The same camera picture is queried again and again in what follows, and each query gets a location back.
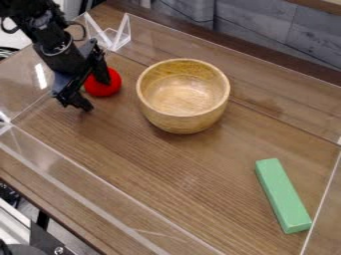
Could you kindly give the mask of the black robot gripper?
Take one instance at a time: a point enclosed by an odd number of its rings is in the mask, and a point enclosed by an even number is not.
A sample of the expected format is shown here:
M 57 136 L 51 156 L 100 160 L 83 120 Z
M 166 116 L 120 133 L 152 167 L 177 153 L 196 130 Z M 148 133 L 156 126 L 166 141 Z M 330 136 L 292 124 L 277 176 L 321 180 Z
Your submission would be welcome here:
M 81 93 L 87 78 L 94 74 L 98 82 L 105 85 L 112 83 L 105 51 L 98 39 L 91 38 L 82 47 L 77 47 L 74 41 L 70 41 L 65 49 L 53 54 L 45 52 L 41 44 L 35 44 L 34 49 L 55 73 L 51 96 L 65 108 L 73 106 L 90 112 L 94 105 Z

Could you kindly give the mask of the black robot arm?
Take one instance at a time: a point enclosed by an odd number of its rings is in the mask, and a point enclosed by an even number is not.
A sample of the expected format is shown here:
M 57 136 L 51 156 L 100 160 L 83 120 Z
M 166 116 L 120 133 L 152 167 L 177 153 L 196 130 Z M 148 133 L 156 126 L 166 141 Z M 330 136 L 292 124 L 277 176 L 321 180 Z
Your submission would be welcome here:
M 67 31 L 73 25 L 82 27 L 86 39 L 85 25 L 66 19 L 54 0 L 0 0 L 0 29 L 9 34 L 23 31 L 37 54 L 57 75 L 53 97 L 65 108 L 73 106 L 90 112 L 94 105 L 81 93 L 86 80 L 94 75 L 95 80 L 108 86 L 113 79 L 98 39 L 89 39 L 78 47 L 77 39 Z

